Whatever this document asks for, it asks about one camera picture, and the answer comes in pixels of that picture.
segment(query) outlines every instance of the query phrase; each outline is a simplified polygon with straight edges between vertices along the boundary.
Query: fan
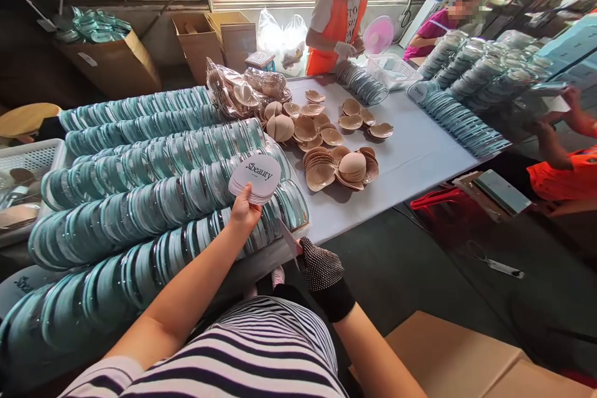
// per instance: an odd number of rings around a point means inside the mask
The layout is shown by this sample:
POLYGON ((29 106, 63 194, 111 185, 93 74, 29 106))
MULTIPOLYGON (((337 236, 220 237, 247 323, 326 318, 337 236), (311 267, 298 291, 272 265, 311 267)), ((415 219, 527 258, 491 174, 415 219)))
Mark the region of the fan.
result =
POLYGON ((372 21, 363 34, 365 54, 375 55, 386 51, 394 40, 394 21, 381 16, 372 21))

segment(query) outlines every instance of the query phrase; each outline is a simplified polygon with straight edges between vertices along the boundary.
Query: white plastic basket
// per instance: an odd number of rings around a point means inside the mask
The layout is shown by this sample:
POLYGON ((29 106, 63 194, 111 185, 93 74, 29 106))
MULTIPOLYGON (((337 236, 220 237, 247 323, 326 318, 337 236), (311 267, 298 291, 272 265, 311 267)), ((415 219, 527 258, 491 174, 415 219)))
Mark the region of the white plastic basket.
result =
POLYGON ((406 88, 413 81, 423 78, 408 62, 393 53, 370 55, 367 61, 367 73, 385 85, 388 90, 406 88))
MULTIPOLYGON (((25 168, 33 173, 36 180, 41 180, 44 174, 65 165, 67 148, 64 140, 52 139, 42 142, 0 149, 0 194, 4 195, 10 187, 6 179, 13 168, 25 168)), ((43 201, 37 219, 51 213, 52 210, 43 201)), ((35 223, 0 234, 0 247, 14 244, 27 239, 35 223)))

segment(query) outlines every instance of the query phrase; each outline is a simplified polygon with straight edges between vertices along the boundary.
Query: striped shirt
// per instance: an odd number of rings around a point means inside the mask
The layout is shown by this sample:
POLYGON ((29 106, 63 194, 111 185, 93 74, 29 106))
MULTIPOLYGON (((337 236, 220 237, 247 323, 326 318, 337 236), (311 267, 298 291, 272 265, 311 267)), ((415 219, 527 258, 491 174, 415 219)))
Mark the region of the striped shirt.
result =
POLYGON ((61 397, 346 397, 337 374, 322 320, 296 303, 260 296, 147 371, 125 356, 103 359, 61 397))

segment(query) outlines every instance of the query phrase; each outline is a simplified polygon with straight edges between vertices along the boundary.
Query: white glove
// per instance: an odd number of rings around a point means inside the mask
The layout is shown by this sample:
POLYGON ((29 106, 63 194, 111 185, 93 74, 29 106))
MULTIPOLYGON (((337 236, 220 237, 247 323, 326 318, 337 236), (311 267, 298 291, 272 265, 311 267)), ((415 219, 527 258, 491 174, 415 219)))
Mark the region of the white glove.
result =
POLYGON ((336 43, 334 51, 336 52, 340 60, 357 56, 357 54, 359 53, 351 44, 347 44, 346 42, 340 41, 336 43))

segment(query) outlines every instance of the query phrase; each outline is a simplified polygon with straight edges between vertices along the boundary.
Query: white t-shirt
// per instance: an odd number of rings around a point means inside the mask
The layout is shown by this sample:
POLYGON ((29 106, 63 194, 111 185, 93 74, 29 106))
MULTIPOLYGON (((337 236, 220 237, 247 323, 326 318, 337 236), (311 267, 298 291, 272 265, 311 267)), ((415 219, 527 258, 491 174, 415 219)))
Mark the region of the white t-shirt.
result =
MULTIPOLYGON (((334 0, 317 0, 313 14, 311 15, 310 28, 313 31, 322 33, 325 27, 330 23, 331 6, 334 0)), ((350 43, 354 34, 354 27, 356 25, 356 18, 359 14, 359 4, 361 0, 348 0, 348 28, 346 30, 345 42, 350 43)))

